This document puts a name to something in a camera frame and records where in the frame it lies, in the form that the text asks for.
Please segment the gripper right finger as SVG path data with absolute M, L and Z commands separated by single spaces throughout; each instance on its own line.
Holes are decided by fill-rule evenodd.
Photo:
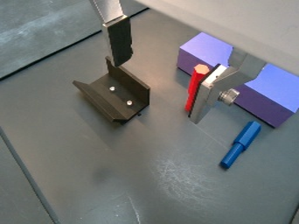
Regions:
M 234 87 L 253 81 L 266 66 L 266 62 L 238 48 L 233 48 L 229 67 L 218 64 L 197 89 L 189 117 L 198 123 L 210 112 L 217 101 L 231 104 L 238 97 Z

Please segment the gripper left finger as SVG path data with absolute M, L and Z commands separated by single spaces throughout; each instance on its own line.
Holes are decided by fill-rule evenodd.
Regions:
M 132 57 L 132 36 L 130 17 L 124 14 L 119 0 L 90 0 L 107 35 L 110 55 L 115 67 Z

